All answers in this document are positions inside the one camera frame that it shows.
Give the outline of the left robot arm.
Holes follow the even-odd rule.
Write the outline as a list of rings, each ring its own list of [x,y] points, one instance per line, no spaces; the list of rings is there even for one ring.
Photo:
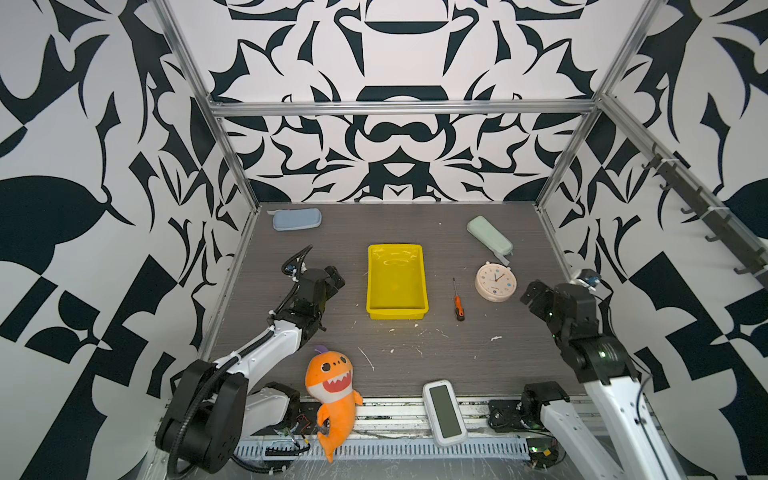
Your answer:
[[[184,479],[194,470],[221,470],[241,438],[281,423],[298,398],[291,389],[258,383],[320,330],[326,304],[345,285],[338,269],[309,268],[306,246],[281,266],[291,289],[268,313],[267,328],[242,347],[214,361],[195,360],[180,375],[155,435],[168,455],[166,476]]]

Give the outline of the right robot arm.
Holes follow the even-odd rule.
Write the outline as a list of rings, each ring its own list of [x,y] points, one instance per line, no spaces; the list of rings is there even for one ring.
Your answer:
[[[588,284],[550,287],[535,280],[521,301],[546,324],[562,359],[600,414],[615,451],[605,450],[553,381],[525,386],[518,408],[522,422],[553,435],[585,479],[681,478],[650,414],[645,381],[623,344],[601,332],[597,301]]]

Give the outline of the yellow plastic bin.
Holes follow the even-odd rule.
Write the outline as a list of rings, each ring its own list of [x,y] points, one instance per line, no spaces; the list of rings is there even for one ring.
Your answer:
[[[367,253],[369,317],[375,321],[422,320],[429,311],[422,246],[374,244]]]

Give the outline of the blue glasses case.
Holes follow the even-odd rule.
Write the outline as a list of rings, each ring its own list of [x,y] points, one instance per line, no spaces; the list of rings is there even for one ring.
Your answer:
[[[319,227],[322,219],[317,208],[283,209],[272,214],[272,226],[278,232],[309,230]]]

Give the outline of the pink round clock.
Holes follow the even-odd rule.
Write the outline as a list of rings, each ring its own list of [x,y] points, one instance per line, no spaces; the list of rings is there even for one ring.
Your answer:
[[[486,262],[475,275],[474,287],[483,299],[502,303],[516,292],[517,279],[508,267]]]

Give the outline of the orange shark plush toy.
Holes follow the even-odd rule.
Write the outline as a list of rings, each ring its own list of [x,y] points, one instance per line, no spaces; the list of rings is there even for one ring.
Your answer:
[[[353,432],[363,397],[353,388],[354,369],[347,355],[324,346],[317,346],[315,352],[306,370],[305,388],[320,403],[317,440],[332,463],[336,450]]]

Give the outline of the green glasses case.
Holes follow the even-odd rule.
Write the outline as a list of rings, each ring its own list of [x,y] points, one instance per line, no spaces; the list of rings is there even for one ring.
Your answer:
[[[509,266],[513,254],[513,243],[480,215],[467,223],[467,231],[504,265]]]

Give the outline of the white digital timer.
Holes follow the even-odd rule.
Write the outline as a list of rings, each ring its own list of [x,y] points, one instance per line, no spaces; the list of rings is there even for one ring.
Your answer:
[[[436,444],[449,447],[463,443],[468,431],[451,382],[436,380],[425,384],[422,397]]]

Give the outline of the orange handled screwdriver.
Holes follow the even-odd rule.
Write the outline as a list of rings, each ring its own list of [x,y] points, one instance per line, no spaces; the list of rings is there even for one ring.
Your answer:
[[[463,307],[461,296],[458,292],[457,282],[456,279],[452,279],[452,285],[454,288],[454,296],[453,296],[453,302],[454,302],[454,313],[455,318],[459,322],[463,322],[465,320],[465,310]]]

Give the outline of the aluminium frame rail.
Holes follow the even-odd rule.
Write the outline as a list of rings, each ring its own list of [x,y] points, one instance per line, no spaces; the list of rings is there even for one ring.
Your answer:
[[[209,103],[211,112],[216,117],[222,118],[322,115],[579,114],[589,112],[595,106],[596,102],[590,99]]]

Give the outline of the black wall hook rack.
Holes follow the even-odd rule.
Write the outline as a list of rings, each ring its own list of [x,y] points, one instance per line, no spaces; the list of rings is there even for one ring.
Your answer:
[[[739,262],[734,273],[750,275],[767,289],[767,246],[738,218],[736,213],[718,199],[679,159],[667,155],[659,144],[651,147],[651,159],[644,171],[661,177],[661,190],[674,192],[683,202],[681,214],[703,222],[710,234],[705,240],[721,243]]]

